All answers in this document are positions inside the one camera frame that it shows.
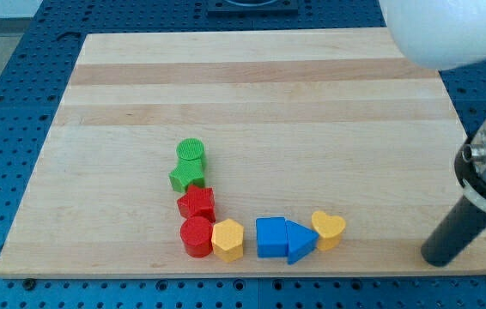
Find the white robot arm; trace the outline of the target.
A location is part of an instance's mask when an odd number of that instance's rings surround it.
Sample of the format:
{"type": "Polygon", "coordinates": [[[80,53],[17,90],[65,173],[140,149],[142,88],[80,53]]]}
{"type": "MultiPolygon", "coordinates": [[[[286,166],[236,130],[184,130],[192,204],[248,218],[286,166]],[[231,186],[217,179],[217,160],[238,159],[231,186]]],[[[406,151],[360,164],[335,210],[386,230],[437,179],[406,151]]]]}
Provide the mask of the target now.
{"type": "MultiPolygon", "coordinates": [[[[380,0],[394,42],[412,62],[451,70],[486,60],[486,0],[380,0]]],[[[463,159],[486,183],[486,120],[463,159]]]]}

